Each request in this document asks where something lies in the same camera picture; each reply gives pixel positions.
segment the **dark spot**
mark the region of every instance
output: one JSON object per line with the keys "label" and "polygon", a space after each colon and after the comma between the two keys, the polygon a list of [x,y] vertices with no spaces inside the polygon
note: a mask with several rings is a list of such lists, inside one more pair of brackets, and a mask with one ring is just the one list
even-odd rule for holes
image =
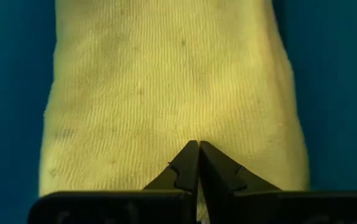
{"label": "dark spot", "polygon": [[132,137],[136,137],[139,136],[141,134],[141,130],[140,129],[135,129],[132,131]]}
{"label": "dark spot", "polygon": [[50,169],[49,174],[50,174],[50,176],[52,176],[54,178],[57,175],[57,170],[55,168]]}
{"label": "dark spot", "polygon": [[74,135],[75,131],[70,128],[61,129],[54,133],[54,138],[56,139],[67,139]]}

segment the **fabric texture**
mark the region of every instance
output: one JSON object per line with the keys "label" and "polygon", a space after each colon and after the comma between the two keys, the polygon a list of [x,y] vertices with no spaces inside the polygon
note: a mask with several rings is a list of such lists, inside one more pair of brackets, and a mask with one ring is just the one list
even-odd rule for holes
{"label": "fabric texture", "polygon": [[282,189],[308,187],[270,1],[57,0],[56,9],[40,195],[141,189],[192,139]]}

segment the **teal background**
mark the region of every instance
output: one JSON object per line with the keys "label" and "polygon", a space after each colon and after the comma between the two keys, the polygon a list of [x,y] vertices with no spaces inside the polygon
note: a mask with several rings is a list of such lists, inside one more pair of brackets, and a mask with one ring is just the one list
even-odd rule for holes
{"label": "teal background", "polygon": [[[295,72],[312,188],[357,190],[357,1],[274,6]],[[0,223],[25,223],[37,196],[54,16],[53,1],[0,0]]]}

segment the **knit fabric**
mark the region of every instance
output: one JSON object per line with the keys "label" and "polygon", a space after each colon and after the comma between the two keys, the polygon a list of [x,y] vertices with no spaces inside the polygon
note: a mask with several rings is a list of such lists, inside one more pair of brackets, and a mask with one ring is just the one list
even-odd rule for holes
{"label": "knit fabric", "polygon": [[142,189],[192,139],[282,189],[307,188],[271,1],[57,0],[56,10],[40,195]]}

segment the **blue background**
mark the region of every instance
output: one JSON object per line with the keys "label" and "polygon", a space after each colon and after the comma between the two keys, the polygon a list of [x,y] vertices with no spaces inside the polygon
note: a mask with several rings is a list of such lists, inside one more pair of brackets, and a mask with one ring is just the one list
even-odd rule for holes
{"label": "blue background", "polygon": [[[275,1],[292,62],[312,188],[357,190],[357,1]],[[0,0],[0,223],[37,197],[52,82],[53,1]]]}

